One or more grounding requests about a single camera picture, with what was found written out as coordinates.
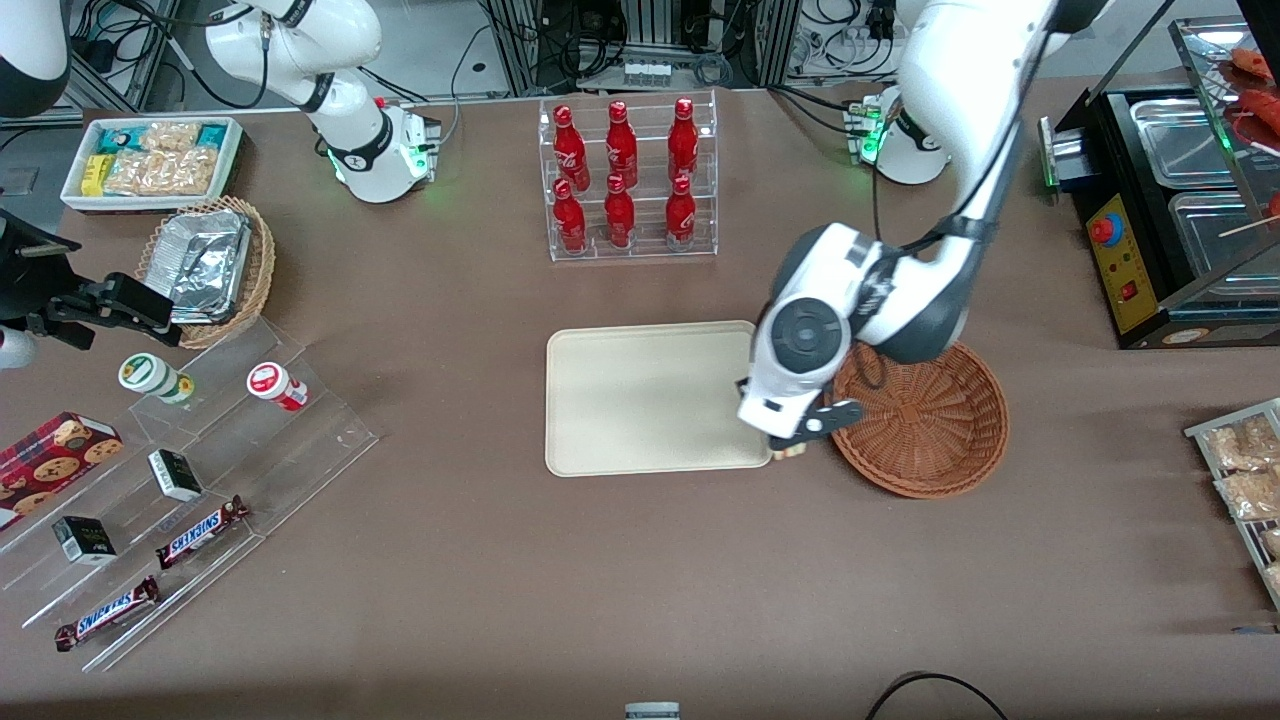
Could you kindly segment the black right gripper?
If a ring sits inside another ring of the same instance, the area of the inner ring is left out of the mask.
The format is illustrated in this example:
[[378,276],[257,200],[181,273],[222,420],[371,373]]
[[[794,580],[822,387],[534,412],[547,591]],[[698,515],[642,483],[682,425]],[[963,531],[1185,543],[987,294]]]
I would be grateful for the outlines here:
[[78,350],[92,347],[90,325],[136,331],[168,347],[180,343],[182,329],[172,323],[173,302],[165,295],[114,272],[95,284],[95,299],[63,296],[81,290],[82,279],[67,259],[81,245],[6,210],[1,224],[3,329],[60,340]]

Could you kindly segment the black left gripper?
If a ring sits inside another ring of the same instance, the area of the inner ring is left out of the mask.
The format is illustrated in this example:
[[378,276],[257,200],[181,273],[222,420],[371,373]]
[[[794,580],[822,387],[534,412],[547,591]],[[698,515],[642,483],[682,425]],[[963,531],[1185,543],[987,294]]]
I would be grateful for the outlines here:
[[805,411],[796,430],[788,438],[768,437],[772,454],[801,454],[806,445],[832,436],[863,419],[864,409],[856,400],[842,400],[828,406],[814,404]]

